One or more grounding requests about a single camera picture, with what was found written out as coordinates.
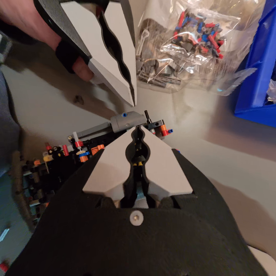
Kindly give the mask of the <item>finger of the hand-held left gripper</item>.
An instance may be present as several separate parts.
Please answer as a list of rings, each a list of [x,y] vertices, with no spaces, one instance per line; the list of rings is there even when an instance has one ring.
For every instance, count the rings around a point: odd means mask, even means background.
[[[127,68],[132,106],[137,104],[135,32],[131,6],[128,0],[109,1],[105,10],[105,19],[111,32],[119,42],[122,62]]]
[[[76,2],[62,4],[62,7],[77,31],[80,31],[88,50],[92,51],[93,56],[88,63],[88,67],[94,73],[92,81],[105,84],[113,93],[132,106],[130,85],[119,72],[118,62],[108,53],[102,41],[99,25],[93,31],[88,31],[87,26],[81,26],[82,23],[96,23],[96,15]]]

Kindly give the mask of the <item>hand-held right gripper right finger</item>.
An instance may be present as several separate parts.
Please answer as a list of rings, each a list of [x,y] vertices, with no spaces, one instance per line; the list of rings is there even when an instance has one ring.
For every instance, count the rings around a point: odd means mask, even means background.
[[[191,195],[193,189],[183,172],[173,149],[139,126],[140,155],[143,156],[141,185],[145,199],[142,208],[156,208],[162,199]]]

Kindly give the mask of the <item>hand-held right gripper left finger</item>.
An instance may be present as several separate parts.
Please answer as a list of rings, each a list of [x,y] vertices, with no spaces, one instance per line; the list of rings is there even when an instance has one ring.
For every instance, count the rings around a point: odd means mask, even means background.
[[[132,208],[137,198],[133,158],[136,154],[138,127],[126,131],[105,147],[83,192],[101,195],[119,202],[121,208]]]

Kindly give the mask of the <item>partly built lego car model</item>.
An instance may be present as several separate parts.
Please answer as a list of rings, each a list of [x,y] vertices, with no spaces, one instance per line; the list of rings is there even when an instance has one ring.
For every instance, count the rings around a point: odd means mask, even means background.
[[[163,120],[153,122],[147,110],[144,111],[147,122],[142,124],[161,140],[173,133]],[[127,130],[114,133],[110,120],[98,126],[68,136],[69,146],[51,146],[46,143],[43,161],[24,161],[19,151],[12,154],[12,197],[18,211],[31,233],[34,232],[40,216],[50,199],[64,182],[76,172],[82,164],[104,149]]]

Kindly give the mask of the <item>clear bag of lego parts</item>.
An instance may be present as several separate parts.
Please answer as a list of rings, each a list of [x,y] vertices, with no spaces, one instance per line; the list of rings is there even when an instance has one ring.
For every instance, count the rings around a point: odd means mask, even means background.
[[[136,76],[164,92],[203,88],[228,96],[257,67],[240,66],[266,1],[148,1],[139,22]]]

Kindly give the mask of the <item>person's left hand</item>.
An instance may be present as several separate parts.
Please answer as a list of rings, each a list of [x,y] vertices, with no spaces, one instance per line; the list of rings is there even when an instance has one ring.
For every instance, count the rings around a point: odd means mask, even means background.
[[[68,72],[87,82],[93,78],[93,72],[82,57],[48,26],[32,0],[1,0],[0,19],[1,32],[9,38],[26,44],[31,40],[43,42],[55,51]]]

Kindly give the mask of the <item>blue plastic bin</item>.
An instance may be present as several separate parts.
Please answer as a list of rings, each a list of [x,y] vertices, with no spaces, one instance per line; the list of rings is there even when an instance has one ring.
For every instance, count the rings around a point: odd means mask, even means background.
[[[275,59],[276,1],[268,0],[265,3],[245,65],[245,69],[256,68],[257,70],[241,84],[234,116],[276,127],[275,104],[265,104]]]

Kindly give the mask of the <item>pile of clear plastic bags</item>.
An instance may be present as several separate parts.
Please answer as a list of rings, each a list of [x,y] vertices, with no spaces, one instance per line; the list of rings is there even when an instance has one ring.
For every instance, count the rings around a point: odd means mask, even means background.
[[[267,90],[267,102],[276,104],[276,81],[270,79],[269,87]]]

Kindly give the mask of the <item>white book stand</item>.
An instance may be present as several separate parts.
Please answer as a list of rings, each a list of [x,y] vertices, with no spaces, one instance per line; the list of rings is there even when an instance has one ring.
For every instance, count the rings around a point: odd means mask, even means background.
[[[259,261],[259,263],[262,265],[262,267],[265,269],[267,274],[269,276],[275,276],[276,275],[276,262],[275,260],[268,255],[267,253],[256,249],[254,247],[251,247],[248,245],[248,248],[253,253],[255,258]]]

